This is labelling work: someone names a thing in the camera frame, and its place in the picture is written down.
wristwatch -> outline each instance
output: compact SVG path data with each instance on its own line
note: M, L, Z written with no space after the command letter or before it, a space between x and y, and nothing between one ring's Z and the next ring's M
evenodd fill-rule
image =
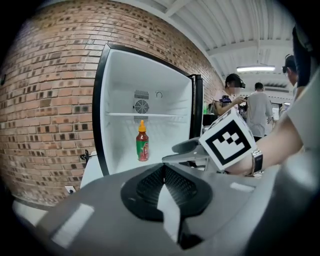
M256 148L251 154L252 154L252 168L251 168L250 175L253 175L256 172L261 171L264 156L259 148Z

sriracha bottle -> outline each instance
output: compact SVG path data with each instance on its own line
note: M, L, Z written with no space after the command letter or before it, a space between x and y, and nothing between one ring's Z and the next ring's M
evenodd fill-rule
M139 161L147 161L149 158L149 137L146 135L145 122L141 120L139 126L139 134L136 137L136 153Z

floor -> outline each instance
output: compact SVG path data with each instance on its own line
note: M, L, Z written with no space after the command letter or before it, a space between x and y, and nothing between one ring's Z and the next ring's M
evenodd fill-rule
M24 205L18 201L13 202L13 211L15 214L25 218L32 225L36 226L41 218L47 214L46 210L36 209L27 205Z

refrigerator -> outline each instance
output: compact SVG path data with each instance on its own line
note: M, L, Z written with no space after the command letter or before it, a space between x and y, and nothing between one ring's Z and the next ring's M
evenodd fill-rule
M161 163L172 146L199 137L203 80L148 53L106 44L92 98L96 155L103 176ZM149 159L138 161L136 137L144 120Z

brick wall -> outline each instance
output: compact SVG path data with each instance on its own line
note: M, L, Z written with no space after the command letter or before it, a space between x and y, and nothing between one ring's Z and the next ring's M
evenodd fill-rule
M92 94L106 43L160 57L201 74L211 101L222 82L208 60L174 27L133 6L104 0L66 1L41 9L17 35L1 73L0 168L13 194L54 205L79 188L95 150Z

